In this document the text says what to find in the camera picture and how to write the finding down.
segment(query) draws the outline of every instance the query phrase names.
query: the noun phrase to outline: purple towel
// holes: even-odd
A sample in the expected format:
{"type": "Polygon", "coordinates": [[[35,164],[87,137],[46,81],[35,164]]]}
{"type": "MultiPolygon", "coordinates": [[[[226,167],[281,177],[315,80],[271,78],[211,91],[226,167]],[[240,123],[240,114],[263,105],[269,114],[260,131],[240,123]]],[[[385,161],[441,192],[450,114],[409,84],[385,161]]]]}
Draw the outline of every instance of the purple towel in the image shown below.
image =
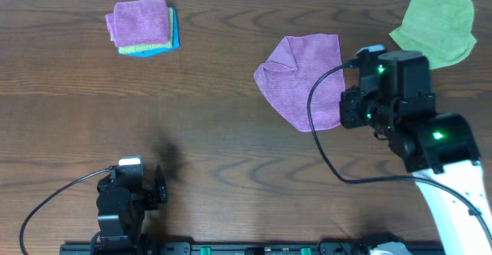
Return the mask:
{"type": "MultiPolygon", "coordinates": [[[[338,35],[286,36],[254,73],[261,93],[273,108],[302,132],[311,131],[306,105],[309,91],[322,74],[341,65],[338,35]]],[[[340,94],[345,89],[342,70],[324,79],[311,100],[316,130],[340,124],[340,94]]]]}
{"type": "Polygon", "coordinates": [[[166,44],[169,15],[165,0],[118,2],[113,14],[106,15],[115,45],[166,44]]]}

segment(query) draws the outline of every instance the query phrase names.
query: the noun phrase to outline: green connector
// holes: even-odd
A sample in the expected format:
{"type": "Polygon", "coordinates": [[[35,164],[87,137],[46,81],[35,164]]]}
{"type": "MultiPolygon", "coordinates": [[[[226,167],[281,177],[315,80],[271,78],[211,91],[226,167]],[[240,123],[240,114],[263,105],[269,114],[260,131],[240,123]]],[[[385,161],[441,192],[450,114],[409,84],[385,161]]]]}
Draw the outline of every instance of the green connector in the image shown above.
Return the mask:
{"type": "Polygon", "coordinates": [[[311,248],[301,248],[301,255],[311,255],[311,248]]]}
{"type": "Polygon", "coordinates": [[[200,248],[200,255],[211,255],[212,249],[210,247],[202,247],[200,248]]]}

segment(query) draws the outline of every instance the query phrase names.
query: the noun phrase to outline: wire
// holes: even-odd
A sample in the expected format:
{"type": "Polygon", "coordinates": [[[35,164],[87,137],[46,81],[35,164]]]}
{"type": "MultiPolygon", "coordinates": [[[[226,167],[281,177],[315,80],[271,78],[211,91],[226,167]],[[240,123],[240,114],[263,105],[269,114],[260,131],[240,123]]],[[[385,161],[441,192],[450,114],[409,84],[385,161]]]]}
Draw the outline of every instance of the wire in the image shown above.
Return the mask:
{"type": "Polygon", "coordinates": [[[334,176],[338,178],[338,180],[346,183],[346,184],[366,184],[366,183],[372,183],[372,182],[391,182],[391,181],[411,181],[411,182],[419,182],[427,185],[434,186],[438,189],[441,189],[445,192],[448,192],[452,196],[456,197],[459,201],[463,202],[469,209],[470,212],[473,213],[475,217],[477,217],[478,222],[482,226],[482,229],[484,229],[485,232],[485,237],[487,238],[490,248],[492,249],[492,234],[490,233],[490,230],[487,226],[487,223],[485,222],[485,219],[482,217],[481,212],[463,195],[460,193],[456,192],[455,190],[444,186],[443,184],[440,184],[436,181],[425,179],[425,178],[420,178],[420,177],[412,177],[412,176],[407,176],[407,175],[395,175],[391,177],[371,177],[371,178],[362,178],[362,179],[346,179],[342,177],[338,171],[335,169],[333,164],[330,162],[328,159],[327,155],[323,151],[323,147],[321,146],[320,140],[317,138],[316,130],[314,129],[314,124],[313,124],[313,118],[311,116],[311,99],[313,98],[313,93],[316,90],[317,86],[329,75],[335,73],[336,71],[345,68],[345,67],[350,67],[353,68],[352,62],[348,62],[345,64],[342,64],[336,68],[332,68],[330,71],[327,71],[324,75],[322,75],[316,83],[314,83],[313,88],[309,92],[309,96],[307,97],[307,119],[309,120],[309,126],[311,127],[311,132],[313,134],[314,141],[316,142],[317,149],[320,151],[321,156],[323,157],[324,161],[330,168],[331,172],[333,172],[334,176]]]}
{"type": "Polygon", "coordinates": [[[29,213],[29,215],[25,218],[24,220],[24,223],[22,224],[21,226],[21,231],[18,235],[18,242],[20,243],[21,245],[21,251],[22,251],[22,254],[24,255],[29,255],[29,253],[27,252],[27,250],[25,249],[25,245],[24,245],[24,230],[25,230],[25,227],[28,225],[28,222],[29,220],[31,220],[31,217],[34,216],[34,214],[36,214],[36,212],[41,209],[41,207],[43,207],[43,205],[47,204],[48,201],[50,201],[53,197],[55,197],[57,194],[60,194],[62,191],[70,188],[71,186],[79,183],[79,182],[82,182],[88,178],[91,178],[93,176],[96,176],[98,174],[102,174],[102,173],[105,173],[105,172],[109,172],[109,169],[104,169],[104,170],[100,170],[100,171],[96,171],[92,174],[89,174],[89,175],[86,175],[84,177],[81,177],[73,182],[71,182],[70,184],[66,184],[65,186],[61,187],[60,189],[58,189],[56,192],[54,192],[51,196],[49,196],[48,198],[46,198],[45,200],[43,200],[43,202],[41,202],[36,208],[34,208],[33,211],[31,211],[31,213],[29,213]]]}
{"type": "Polygon", "coordinates": [[[95,244],[98,242],[98,238],[101,235],[101,231],[97,232],[91,239],[91,249],[89,255],[93,255],[95,252],[95,244]]]}

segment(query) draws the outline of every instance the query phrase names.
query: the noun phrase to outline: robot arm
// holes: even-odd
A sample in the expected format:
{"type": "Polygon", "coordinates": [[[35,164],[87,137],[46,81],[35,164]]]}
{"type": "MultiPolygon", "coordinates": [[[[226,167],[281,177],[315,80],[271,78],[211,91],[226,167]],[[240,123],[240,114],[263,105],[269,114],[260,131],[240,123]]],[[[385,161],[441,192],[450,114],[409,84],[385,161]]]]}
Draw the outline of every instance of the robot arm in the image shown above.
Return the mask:
{"type": "MultiPolygon", "coordinates": [[[[480,153],[466,120],[438,114],[428,60],[418,51],[386,52],[383,45],[357,53],[360,85],[341,95],[341,123],[369,125],[414,177],[436,181],[466,197],[492,227],[480,153]]],[[[446,254],[492,254],[476,216],[454,196],[417,183],[446,254]]]]}
{"type": "MultiPolygon", "coordinates": [[[[492,227],[490,207],[485,195],[483,171],[479,162],[461,161],[444,166],[442,174],[431,169],[413,172],[415,177],[435,180],[464,195],[482,212],[492,227]]],[[[419,184],[436,223],[446,254],[492,254],[477,218],[468,207],[450,194],[426,184],[419,184]]]]}
{"type": "Polygon", "coordinates": [[[142,187],[141,158],[124,157],[111,174],[98,183],[98,236],[101,244],[91,245],[90,254],[143,254],[141,225],[146,210],[157,210],[168,201],[168,191],[160,167],[155,171],[155,185],[142,187]]]}

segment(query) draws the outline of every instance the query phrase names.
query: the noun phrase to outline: yellow towel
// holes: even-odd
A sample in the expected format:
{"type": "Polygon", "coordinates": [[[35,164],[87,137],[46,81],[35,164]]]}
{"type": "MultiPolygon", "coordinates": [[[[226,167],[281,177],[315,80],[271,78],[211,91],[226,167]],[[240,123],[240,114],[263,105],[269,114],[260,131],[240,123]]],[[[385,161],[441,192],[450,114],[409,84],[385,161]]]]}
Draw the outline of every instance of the yellow towel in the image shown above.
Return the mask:
{"type": "Polygon", "coordinates": [[[140,45],[129,45],[118,48],[118,52],[122,55],[131,54],[140,51],[150,51],[156,48],[172,48],[172,31],[173,31],[173,17],[174,9],[168,8],[169,10],[169,41],[165,44],[140,44],[140,45]]]}

